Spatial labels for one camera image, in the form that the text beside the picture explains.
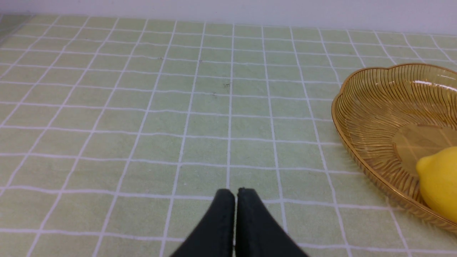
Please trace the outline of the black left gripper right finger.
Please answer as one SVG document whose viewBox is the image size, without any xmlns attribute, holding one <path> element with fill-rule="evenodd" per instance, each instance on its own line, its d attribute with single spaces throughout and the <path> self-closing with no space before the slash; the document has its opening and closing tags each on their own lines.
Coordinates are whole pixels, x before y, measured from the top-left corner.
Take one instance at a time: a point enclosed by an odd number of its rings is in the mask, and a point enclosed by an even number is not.
<svg viewBox="0 0 457 257">
<path fill-rule="evenodd" d="M 306 257 L 252 188 L 238 189 L 237 257 Z"/>
</svg>

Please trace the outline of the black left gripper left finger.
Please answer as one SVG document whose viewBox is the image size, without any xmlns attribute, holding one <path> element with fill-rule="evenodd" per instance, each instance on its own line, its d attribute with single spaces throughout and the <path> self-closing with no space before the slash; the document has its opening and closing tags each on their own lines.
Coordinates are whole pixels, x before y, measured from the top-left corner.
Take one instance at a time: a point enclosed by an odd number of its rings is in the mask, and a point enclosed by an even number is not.
<svg viewBox="0 0 457 257">
<path fill-rule="evenodd" d="M 235 224 L 235 197 L 217 190 L 205 215 L 172 257 L 231 257 Z"/>
</svg>

